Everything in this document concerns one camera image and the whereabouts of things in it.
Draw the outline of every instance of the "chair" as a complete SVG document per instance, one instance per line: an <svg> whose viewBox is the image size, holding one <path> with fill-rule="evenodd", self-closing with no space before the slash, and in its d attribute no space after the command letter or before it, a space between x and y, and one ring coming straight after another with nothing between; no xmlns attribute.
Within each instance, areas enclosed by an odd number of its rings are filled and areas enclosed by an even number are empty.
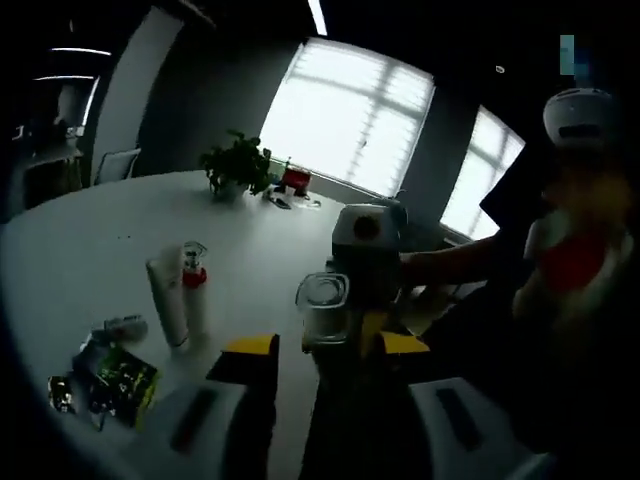
<svg viewBox="0 0 640 480"><path fill-rule="evenodd" d="M129 178L140 151L140 148L134 148L123 152L106 153L100 162L94 185L118 182Z"/></svg>

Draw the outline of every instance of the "window blind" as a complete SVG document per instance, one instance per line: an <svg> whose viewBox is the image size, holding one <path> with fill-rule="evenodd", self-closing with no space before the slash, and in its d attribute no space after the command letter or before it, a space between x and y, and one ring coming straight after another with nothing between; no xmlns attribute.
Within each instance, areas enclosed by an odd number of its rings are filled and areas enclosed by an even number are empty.
<svg viewBox="0 0 640 480"><path fill-rule="evenodd" d="M431 76L405 63L310 39L293 59L260 138L276 159L392 196L432 93Z"/></svg>
<svg viewBox="0 0 640 480"><path fill-rule="evenodd" d="M480 202L513 164L524 142L481 107L455 187L440 222L472 240L490 237L498 226Z"/></svg>

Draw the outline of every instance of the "white tube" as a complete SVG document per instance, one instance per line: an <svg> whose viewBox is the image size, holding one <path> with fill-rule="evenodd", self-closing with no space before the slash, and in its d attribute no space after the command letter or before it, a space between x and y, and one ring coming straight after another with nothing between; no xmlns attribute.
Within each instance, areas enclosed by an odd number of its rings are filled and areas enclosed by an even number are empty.
<svg viewBox="0 0 640 480"><path fill-rule="evenodd" d="M183 286L182 291L189 335L201 335L207 330L207 283L195 288Z"/></svg>
<svg viewBox="0 0 640 480"><path fill-rule="evenodd" d="M170 347L188 348L189 331L182 298L182 247L171 246L146 262L153 301Z"/></svg>

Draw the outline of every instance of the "gray panel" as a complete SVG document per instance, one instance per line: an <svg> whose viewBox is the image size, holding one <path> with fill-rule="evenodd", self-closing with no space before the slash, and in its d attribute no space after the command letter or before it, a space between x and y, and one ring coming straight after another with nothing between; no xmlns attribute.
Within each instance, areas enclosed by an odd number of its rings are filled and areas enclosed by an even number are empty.
<svg viewBox="0 0 640 480"><path fill-rule="evenodd" d="M482 439L468 449L459 441L438 391L453 389ZM505 478L532 453L519 443L507 414L461 378L411 386L429 436L434 480Z"/></svg>
<svg viewBox="0 0 640 480"><path fill-rule="evenodd" d="M149 94L182 22L152 8L129 40L109 83L98 119L91 183L105 153L136 147Z"/></svg>
<svg viewBox="0 0 640 480"><path fill-rule="evenodd" d="M439 231L440 218L467 153L478 105L436 87L429 115L402 183L412 222Z"/></svg>
<svg viewBox="0 0 640 480"><path fill-rule="evenodd" d="M189 454L178 453L170 447L171 438L203 388L213 390L215 400ZM143 479L222 478L227 436L245 392L243 385L211 381L180 388L149 410L142 433L124 450L124 458Z"/></svg>

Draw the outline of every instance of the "potted plant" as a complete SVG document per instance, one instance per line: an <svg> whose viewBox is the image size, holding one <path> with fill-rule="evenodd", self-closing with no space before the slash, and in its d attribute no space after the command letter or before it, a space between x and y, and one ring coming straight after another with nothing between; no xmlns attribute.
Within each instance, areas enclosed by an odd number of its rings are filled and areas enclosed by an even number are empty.
<svg viewBox="0 0 640 480"><path fill-rule="evenodd" d="M216 146L200 156L213 195L234 199L247 189L257 195L269 186L271 151L260 151L258 137L246 138L236 130L228 133L234 137L229 148Z"/></svg>

